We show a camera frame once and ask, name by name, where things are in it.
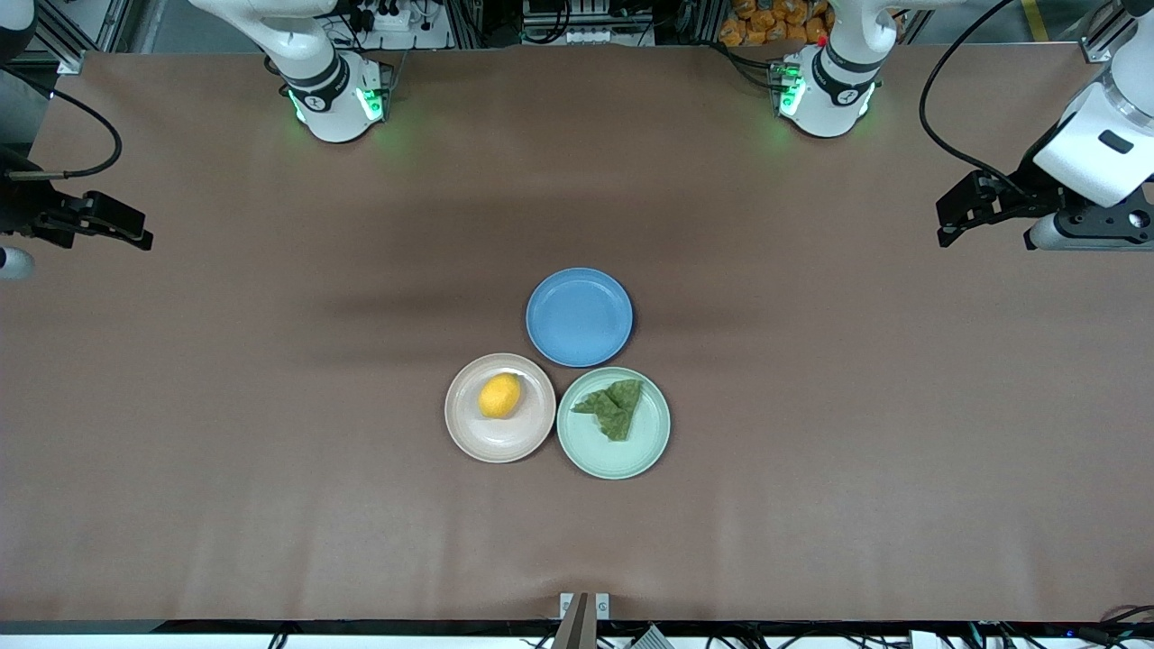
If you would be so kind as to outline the green lettuce leaf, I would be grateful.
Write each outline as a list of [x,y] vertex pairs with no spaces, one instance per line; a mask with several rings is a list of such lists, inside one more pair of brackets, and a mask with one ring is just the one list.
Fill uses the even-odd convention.
[[619,379],[617,382],[578,400],[574,403],[572,411],[594,416],[598,428],[607,439],[624,441],[629,435],[642,389],[640,379]]

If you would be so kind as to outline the yellow lemon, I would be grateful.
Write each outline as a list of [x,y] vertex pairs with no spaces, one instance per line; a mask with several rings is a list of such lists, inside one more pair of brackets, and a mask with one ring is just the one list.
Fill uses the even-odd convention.
[[501,419],[512,415],[520,398],[520,376],[511,372],[503,372],[487,379],[478,394],[477,406],[480,415],[490,419]]

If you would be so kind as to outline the white power strip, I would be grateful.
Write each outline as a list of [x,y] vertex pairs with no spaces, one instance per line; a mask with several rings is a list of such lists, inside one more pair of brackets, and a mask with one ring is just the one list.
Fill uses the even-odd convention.
[[349,0],[347,22],[358,33],[400,33],[424,29],[427,16],[412,0]]

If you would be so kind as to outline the brown table cover sheet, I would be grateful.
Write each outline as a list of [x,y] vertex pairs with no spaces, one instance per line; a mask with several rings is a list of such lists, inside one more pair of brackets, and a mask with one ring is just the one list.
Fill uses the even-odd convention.
[[[704,49],[409,57],[328,146],[260,55],[102,55],[151,251],[0,282],[0,618],[1082,620],[1154,603],[1154,253],[941,248],[966,169],[898,50],[846,137]],[[535,284],[631,296],[673,428],[624,482],[459,452]]]

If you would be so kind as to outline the blue plate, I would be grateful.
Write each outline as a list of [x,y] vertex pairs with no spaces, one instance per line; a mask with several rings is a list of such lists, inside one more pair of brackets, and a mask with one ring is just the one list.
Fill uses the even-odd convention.
[[635,323],[630,294],[593,268],[559,270],[537,283],[525,307],[529,341],[564,367],[594,367],[625,348]]

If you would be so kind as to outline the pale green plate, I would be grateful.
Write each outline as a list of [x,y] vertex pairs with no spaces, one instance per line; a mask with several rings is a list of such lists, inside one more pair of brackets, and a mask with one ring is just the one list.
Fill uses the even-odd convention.
[[[624,441],[610,441],[594,416],[577,415],[574,403],[619,379],[640,379],[643,389]],[[582,374],[560,401],[556,430],[565,456],[582,471],[604,480],[625,480],[655,467],[670,440],[672,412],[664,391],[649,376],[627,367],[599,367]]]

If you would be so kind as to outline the white electronics box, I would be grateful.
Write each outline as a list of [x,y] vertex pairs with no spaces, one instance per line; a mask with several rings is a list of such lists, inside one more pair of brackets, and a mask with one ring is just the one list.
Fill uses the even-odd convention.
[[655,29],[653,0],[522,0],[523,44],[650,49]]

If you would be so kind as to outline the pink plate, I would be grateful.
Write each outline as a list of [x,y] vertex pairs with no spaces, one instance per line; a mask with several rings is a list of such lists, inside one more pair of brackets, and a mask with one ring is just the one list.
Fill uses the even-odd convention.
[[[490,379],[505,374],[517,380],[517,403],[504,416],[484,415],[480,406],[484,387]],[[530,456],[548,438],[556,411],[550,379],[535,361],[514,353],[492,353],[470,361],[445,390],[445,431],[460,452],[488,463]]]

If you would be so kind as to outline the aluminium frame profile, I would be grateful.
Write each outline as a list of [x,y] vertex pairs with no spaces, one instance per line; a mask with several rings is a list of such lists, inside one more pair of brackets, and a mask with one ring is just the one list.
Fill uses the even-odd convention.
[[1137,30],[1137,21],[1123,0],[1100,0],[1078,22],[1076,36],[1085,62],[1108,64]]
[[13,65],[53,66],[61,75],[77,75],[90,52],[121,53],[132,49],[140,12],[150,0],[32,0],[32,40]]

